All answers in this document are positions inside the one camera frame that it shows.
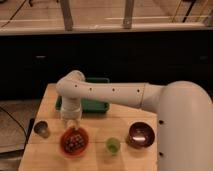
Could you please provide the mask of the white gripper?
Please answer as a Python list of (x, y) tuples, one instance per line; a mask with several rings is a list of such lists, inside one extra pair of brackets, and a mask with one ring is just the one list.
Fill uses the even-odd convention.
[(72, 121), (75, 129), (80, 127), (82, 116), (82, 107), (80, 103), (63, 102), (60, 113), (61, 118), (65, 123)]

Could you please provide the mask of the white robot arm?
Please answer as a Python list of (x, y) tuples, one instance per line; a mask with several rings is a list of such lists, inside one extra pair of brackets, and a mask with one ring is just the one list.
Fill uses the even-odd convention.
[(89, 83), (73, 70), (57, 82), (56, 90), (65, 119), (81, 118), (82, 99), (155, 113), (157, 171), (213, 171), (213, 101), (201, 86), (190, 81)]

